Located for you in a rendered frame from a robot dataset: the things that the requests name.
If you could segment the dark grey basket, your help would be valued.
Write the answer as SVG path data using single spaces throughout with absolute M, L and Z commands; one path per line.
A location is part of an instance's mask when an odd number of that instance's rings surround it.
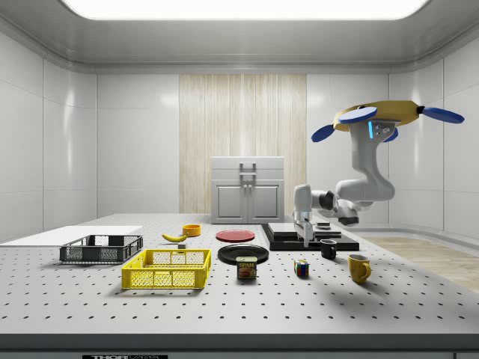
M 123 263 L 143 247 L 143 236 L 89 235 L 60 247 L 65 263 Z

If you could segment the white cabinet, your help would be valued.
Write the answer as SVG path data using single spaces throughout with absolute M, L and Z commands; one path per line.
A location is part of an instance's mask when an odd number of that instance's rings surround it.
M 211 222 L 262 224 L 284 220 L 282 156 L 213 156 Z

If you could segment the yellow basket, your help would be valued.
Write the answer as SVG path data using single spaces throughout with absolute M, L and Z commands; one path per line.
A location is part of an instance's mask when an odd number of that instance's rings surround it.
M 124 289 L 202 289 L 210 249 L 146 249 L 121 268 Z

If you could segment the drone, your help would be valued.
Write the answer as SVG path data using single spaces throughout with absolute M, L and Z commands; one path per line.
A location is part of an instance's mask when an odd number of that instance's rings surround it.
M 368 123 L 370 138 L 373 137 L 373 120 L 393 121 L 396 126 L 403 126 L 418 119 L 419 115 L 431 117 L 447 123 L 462 123 L 464 117 L 452 111 L 441 108 L 424 107 L 411 100 L 385 100 L 379 102 L 356 105 L 338 112 L 333 124 L 318 129 L 312 136 L 313 142 L 323 141 L 335 130 L 348 132 L 349 125 L 366 121 Z

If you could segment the white board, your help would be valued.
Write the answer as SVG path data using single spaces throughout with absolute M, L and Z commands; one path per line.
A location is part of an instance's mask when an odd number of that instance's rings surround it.
M 1 243 L 0 246 L 62 246 L 88 235 L 128 235 L 141 226 L 66 226 Z

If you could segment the yellow mug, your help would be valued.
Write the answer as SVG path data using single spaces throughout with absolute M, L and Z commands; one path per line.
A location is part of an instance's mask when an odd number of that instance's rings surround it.
M 371 275 L 370 260 L 361 254 L 347 257 L 350 277 L 356 283 L 365 283 Z

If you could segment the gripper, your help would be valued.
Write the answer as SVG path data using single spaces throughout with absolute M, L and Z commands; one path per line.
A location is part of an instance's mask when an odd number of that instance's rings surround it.
M 313 241 L 313 225 L 311 224 L 311 212 L 293 212 L 294 228 L 298 237 L 303 239 L 304 247 L 307 248 Z

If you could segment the red plate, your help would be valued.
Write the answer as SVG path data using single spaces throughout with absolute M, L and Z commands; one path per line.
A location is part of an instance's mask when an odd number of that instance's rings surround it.
M 222 242 L 249 242 L 255 234 L 249 230 L 223 230 L 216 234 L 216 238 Z

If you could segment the black stove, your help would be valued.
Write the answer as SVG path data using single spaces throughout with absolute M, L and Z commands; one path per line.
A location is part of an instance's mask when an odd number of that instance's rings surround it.
M 302 239 L 298 240 L 295 231 L 293 231 L 292 236 L 274 236 L 268 224 L 262 224 L 261 227 L 269 240 L 269 249 L 271 251 L 320 251 L 319 242 L 310 242 L 306 248 Z M 337 242 L 338 251 L 360 250 L 359 243 L 345 235 L 342 235 L 340 238 L 333 238 L 333 240 Z

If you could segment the black plate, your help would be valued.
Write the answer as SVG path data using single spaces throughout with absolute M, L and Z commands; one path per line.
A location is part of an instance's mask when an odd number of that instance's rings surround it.
M 218 258 L 223 263 L 235 265 L 237 257 L 256 257 L 260 264 L 268 260 L 269 252 L 261 246 L 247 244 L 228 245 L 218 250 Z

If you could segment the black mug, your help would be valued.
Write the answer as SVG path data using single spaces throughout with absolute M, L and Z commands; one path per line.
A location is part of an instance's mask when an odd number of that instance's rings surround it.
M 320 249 L 323 258 L 333 260 L 337 255 L 337 242 L 333 239 L 321 239 Z

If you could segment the flat-sided can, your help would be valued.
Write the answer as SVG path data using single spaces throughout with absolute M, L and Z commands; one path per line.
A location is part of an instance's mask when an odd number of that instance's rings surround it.
M 257 277 L 257 257 L 237 257 L 237 278 L 240 280 Z

